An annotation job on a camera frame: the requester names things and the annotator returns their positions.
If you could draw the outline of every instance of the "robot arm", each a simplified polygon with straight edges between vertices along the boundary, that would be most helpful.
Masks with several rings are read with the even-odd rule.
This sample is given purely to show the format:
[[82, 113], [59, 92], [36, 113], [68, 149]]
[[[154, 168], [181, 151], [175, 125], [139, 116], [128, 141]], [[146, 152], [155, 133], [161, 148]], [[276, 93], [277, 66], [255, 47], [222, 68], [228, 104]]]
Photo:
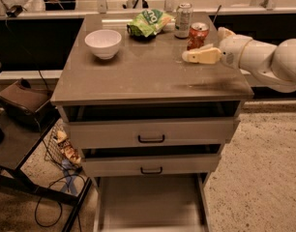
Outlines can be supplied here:
[[219, 28], [218, 36], [218, 48], [207, 45], [205, 48], [190, 50], [183, 53], [183, 59], [202, 64], [222, 61], [230, 68], [249, 72], [271, 89], [283, 93], [296, 90], [296, 39], [276, 46], [236, 35], [225, 28]]

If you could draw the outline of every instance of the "open drawer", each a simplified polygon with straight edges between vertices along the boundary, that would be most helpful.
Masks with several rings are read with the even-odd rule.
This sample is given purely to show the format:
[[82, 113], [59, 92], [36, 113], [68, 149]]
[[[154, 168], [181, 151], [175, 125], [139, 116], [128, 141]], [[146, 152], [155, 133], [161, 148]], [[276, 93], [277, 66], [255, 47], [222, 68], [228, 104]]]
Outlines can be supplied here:
[[83, 150], [89, 177], [201, 173], [216, 170], [221, 145]]
[[65, 124], [77, 149], [193, 145], [230, 141], [239, 124], [234, 118], [192, 118]]
[[195, 174], [101, 178], [98, 198], [94, 232], [210, 231]]

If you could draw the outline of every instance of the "gray countertop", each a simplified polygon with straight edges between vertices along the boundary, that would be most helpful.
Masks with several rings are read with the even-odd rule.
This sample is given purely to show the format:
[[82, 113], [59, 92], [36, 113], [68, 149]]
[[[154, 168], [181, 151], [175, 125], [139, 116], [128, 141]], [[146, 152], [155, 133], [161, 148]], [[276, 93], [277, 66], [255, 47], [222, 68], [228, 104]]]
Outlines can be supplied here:
[[[139, 42], [129, 36], [126, 26], [136, 14], [123, 14], [119, 19], [105, 16], [85, 17], [52, 96], [53, 104], [240, 101], [252, 97], [239, 70], [221, 63], [184, 62], [181, 54], [187, 40], [175, 38], [170, 26], [155, 39]], [[196, 13], [192, 20], [204, 19], [208, 19], [206, 14]], [[84, 42], [86, 35], [102, 27], [119, 31], [123, 38], [119, 52], [110, 60], [94, 56]], [[217, 32], [211, 25], [206, 43], [216, 42]]]

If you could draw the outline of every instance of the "bowl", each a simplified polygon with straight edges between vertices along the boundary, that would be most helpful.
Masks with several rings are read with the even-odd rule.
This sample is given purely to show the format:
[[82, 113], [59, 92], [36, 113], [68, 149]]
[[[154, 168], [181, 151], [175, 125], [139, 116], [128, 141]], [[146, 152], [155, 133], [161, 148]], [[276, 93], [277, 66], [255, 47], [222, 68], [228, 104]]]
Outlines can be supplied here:
[[88, 34], [84, 41], [94, 55], [101, 59], [111, 59], [118, 52], [121, 39], [117, 31], [101, 29]]

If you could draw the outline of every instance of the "floor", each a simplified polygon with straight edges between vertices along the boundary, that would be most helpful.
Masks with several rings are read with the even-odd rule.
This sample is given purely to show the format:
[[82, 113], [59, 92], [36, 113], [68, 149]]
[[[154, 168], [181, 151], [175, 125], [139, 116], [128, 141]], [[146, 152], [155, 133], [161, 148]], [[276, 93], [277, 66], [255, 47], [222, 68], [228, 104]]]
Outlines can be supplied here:
[[[241, 123], [205, 186], [214, 232], [296, 232], [296, 101], [247, 102]], [[62, 176], [40, 146], [23, 171], [48, 186]], [[60, 189], [64, 184], [54, 186]], [[76, 178], [80, 189], [82, 180]], [[93, 231], [98, 193], [91, 188], [73, 232]], [[0, 231], [61, 231], [70, 208], [0, 187]]]

